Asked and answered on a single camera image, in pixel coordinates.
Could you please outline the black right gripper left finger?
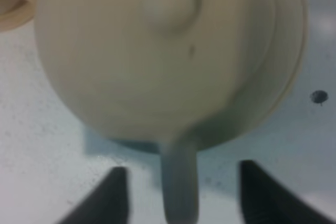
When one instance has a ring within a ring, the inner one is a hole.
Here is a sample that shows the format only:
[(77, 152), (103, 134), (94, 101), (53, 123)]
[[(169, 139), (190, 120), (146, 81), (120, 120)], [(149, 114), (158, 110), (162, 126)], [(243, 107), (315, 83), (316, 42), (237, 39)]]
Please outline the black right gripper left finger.
[(60, 223), (128, 223), (129, 213), (128, 171), (125, 167), (115, 167)]

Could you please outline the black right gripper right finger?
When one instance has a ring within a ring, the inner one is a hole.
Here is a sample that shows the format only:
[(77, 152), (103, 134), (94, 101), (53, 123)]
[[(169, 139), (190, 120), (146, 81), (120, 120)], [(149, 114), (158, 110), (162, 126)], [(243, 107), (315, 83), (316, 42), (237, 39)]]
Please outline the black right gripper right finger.
[(252, 160), (239, 162), (239, 199), (244, 223), (333, 224)]

